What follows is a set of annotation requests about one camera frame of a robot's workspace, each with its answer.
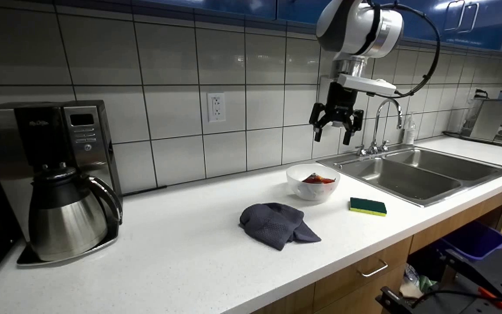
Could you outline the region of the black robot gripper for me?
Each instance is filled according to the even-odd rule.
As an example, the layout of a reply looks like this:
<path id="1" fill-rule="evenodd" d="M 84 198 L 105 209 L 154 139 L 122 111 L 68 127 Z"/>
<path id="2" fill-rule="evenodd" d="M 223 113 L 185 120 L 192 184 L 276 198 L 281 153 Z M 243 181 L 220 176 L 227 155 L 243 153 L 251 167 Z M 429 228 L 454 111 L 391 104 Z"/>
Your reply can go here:
<path id="1" fill-rule="evenodd" d="M 358 92 L 339 81 L 332 81 L 326 102 L 316 102 L 309 121 L 314 125 L 314 141 L 321 141 L 323 127 L 328 121 L 342 121 L 345 125 L 344 144 L 351 142 L 356 130 L 363 127 L 363 109 L 356 109 Z"/>

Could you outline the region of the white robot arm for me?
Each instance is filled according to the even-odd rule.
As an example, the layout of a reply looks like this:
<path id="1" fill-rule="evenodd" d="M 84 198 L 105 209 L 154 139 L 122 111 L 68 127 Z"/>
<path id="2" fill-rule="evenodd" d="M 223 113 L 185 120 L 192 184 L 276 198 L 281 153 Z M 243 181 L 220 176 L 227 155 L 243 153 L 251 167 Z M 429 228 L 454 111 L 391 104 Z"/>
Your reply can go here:
<path id="1" fill-rule="evenodd" d="M 325 50 L 335 53 L 333 80 L 326 102 L 316 102 L 309 118 L 314 139 L 323 137 L 328 121 L 345 127 L 349 144 L 363 127 L 363 109 L 354 102 L 359 92 L 394 97 L 398 87 L 382 78 L 366 78 L 363 66 L 372 57 L 386 57 L 403 33 L 405 19 L 398 10 L 370 5 L 365 0 L 332 0 L 319 15 L 316 36 Z"/>

